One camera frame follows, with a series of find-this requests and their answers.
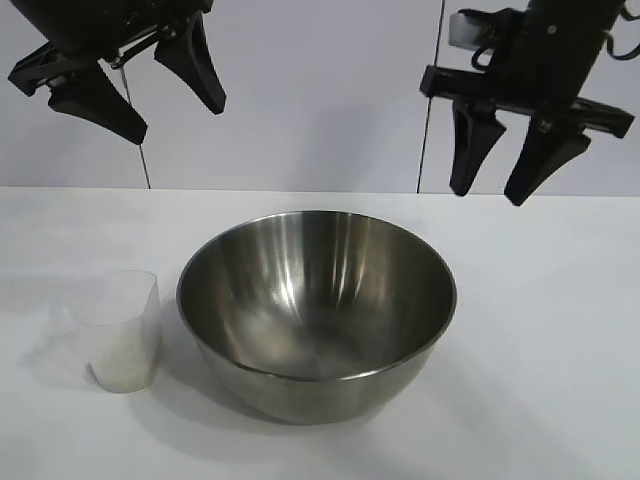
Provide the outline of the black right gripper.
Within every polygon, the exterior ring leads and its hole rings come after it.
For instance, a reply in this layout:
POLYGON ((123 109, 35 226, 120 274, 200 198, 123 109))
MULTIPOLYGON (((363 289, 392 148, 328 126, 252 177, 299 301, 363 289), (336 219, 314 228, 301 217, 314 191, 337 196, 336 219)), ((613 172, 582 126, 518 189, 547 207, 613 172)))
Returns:
POLYGON ((453 100, 449 185, 457 196, 468 194, 506 131, 497 109, 533 117, 504 189, 515 206, 588 149, 584 128, 626 135, 633 115, 580 95, 599 54, 613 51, 618 19, 635 19, 623 1, 531 1, 523 11, 461 9, 451 16, 449 39, 472 51, 472 68, 430 65, 420 90, 453 100))

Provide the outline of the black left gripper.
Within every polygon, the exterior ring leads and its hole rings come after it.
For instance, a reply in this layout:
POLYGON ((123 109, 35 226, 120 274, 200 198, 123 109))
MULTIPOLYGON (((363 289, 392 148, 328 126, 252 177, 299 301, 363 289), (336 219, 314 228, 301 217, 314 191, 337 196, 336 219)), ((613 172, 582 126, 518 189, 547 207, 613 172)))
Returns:
POLYGON ((118 69, 156 42, 154 59, 178 76, 213 114, 224 111, 226 93, 209 53, 201 1, 14 1, 12 5, 47 42, 17 62, 8 80, 32 96, 51 79, 77 70, 50 87, 48 105, 55 112, 141 145, 146 122, 102 68, 91 65, 103 59, 118 69))

